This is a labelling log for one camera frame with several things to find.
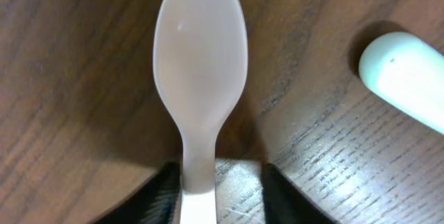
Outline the white fork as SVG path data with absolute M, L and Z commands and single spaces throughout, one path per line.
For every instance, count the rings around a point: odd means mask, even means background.
M 373 40 L 361 54 L 364 85 L 410 117 L 443 133 L 443 55 L 406 32 Z

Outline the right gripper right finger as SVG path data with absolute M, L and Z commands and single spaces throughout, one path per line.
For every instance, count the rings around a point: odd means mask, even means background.
M 276 165 L 264 164 L 260 179 L 266 224 L 334 223 L 334 220 L 301 193 Z

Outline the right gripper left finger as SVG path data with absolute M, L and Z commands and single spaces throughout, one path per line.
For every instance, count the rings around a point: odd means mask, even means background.
M 180 193 L 180 165 L 165 164 L 145 185 L 94 224 L 172 224 Z

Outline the white spoon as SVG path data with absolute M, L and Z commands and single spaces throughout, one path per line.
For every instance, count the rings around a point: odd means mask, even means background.
M 182 138 L 181 223 L 215 223 L 215 148 L 248 73 L 239 0 L 163 0 L 153 75 Z

